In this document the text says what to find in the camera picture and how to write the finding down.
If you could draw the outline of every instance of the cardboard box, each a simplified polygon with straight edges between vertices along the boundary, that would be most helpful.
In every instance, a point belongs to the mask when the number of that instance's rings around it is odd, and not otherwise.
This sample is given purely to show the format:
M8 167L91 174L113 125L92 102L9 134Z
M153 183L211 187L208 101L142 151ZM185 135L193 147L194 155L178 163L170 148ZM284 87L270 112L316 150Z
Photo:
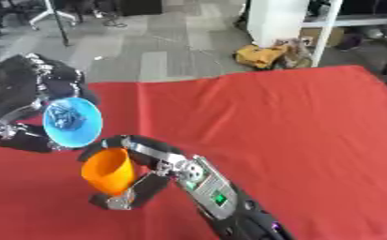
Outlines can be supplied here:
M319 41L321 28L303 28L301 30L300 38L308 42L306 46L315 47ZM343 27L334 27L332 34L327 41L327 47L337 46L345 35L345 29Z

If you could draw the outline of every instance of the bag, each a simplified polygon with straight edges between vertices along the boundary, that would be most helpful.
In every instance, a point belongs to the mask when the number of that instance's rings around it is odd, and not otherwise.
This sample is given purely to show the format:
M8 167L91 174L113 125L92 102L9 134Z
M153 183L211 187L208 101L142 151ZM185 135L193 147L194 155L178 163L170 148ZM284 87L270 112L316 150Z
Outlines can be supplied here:
M235 61L258 69L270 69L275 60L285 54L288 45L276 45L273 48L262 49L256 45L247 45L238 50Z

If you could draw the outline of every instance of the white pillar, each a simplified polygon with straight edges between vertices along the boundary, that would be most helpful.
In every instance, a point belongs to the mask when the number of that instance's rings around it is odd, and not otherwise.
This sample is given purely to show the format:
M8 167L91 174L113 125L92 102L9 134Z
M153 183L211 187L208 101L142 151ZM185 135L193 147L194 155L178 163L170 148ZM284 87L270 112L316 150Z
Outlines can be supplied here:
M319 41L317 42L316 50L313 54L313 65L312 67L318 67L324 49L326 48L327 41L329 40L330 35L332 34L333 27L335 26L335 20L337 19L337 14L339 13L343 0L333 0L331 2L329 14L326 18L326 24L323 26Z
M309 0L251 0L248 32L262 48L299 37Z

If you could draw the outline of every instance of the blue cup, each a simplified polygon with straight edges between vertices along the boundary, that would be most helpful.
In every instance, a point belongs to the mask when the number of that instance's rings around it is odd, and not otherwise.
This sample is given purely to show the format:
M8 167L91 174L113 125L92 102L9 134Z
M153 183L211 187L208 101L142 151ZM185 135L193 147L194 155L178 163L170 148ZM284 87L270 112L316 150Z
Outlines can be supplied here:
M43 127L59 145L77 148L99 136L103 121L101 112L90 101L68 97L49 104L43 113Z

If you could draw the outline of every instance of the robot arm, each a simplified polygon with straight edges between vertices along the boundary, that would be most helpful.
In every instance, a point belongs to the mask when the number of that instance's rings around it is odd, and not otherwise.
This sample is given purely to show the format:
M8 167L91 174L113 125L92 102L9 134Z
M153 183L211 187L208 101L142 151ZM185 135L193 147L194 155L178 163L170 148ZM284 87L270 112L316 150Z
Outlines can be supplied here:
M151 171L121 195L99 194L91 203L112 210L141 207L173 180L193 200L200 215L220 239L293 239L258 202L223 176L205 157L187 157L164 142L134 135L115 136L89 146L79 161L111 147L125 148L132 160L148 166Z

